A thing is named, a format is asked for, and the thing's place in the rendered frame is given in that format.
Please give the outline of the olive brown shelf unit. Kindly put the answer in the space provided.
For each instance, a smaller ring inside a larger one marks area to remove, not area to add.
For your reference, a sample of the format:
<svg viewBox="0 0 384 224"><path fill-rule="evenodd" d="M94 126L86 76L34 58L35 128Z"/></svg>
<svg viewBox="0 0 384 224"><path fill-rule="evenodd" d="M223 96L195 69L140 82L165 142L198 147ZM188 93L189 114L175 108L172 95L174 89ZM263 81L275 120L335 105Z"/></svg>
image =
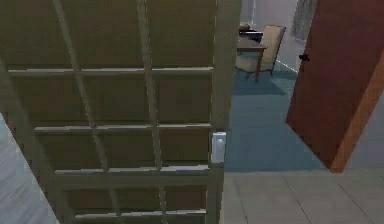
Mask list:
<svg viewBox="0 0 384 224"><path fill-rule="evenodd" d="M21 224L220 224L241 0L0 0Z"/></svg>

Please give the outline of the red brown room door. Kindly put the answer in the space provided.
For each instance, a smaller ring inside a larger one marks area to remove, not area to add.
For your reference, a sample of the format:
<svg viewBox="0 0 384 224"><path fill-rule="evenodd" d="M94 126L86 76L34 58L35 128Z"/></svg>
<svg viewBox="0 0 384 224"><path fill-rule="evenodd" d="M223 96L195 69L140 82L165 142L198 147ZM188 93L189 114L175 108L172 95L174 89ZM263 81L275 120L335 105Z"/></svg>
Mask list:
<svg viewBox="0 0 384 224"><path fill-rule="evenodd" d="M286 123L342 172L384 91L384 0L318 0Z"/></svg>

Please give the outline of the grey window curtain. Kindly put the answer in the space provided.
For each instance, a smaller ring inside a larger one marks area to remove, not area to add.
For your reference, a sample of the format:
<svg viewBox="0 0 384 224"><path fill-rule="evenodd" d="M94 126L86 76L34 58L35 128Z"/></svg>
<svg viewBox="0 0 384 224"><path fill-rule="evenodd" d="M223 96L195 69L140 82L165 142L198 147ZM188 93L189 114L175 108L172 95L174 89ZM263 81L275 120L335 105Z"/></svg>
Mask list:
<svg viewBox="0 0 384 224"><path fill-rule="evenodd" d="M298 0L291 28L293 38L307 40L317 2L318 0Z"/></svg>

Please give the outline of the white light switch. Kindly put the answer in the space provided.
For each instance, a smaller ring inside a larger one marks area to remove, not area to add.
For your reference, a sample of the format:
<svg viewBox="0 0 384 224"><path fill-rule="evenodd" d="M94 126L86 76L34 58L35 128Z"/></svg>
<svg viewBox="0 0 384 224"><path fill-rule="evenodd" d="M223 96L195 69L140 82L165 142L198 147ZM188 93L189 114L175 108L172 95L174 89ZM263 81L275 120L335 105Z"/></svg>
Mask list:
<svg viewBox="0 0 384 224"><path fill-rule="evenodd" d="M223 163L226 151L226 133L215 132L212 136L211 162Z"/></svg>

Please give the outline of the brown wooden table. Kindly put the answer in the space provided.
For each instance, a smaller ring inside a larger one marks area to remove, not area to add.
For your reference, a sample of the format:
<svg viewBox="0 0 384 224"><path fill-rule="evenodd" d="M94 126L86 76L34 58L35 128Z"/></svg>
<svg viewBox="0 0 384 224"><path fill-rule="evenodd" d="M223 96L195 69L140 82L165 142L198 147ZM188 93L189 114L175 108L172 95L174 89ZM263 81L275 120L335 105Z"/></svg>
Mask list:
<svg viewBox="0 0 384 224"><path fill-rule="evenodd" d="M261 62L266 49L267 47L261 43L250 40L246 37L239 37L237 43L238 55L235 60L235 66L246 72L247 77L254 74L255 81L258 81ZM247 56L247 53L256 53L257 58L252 59L250 56Z"/></svg>

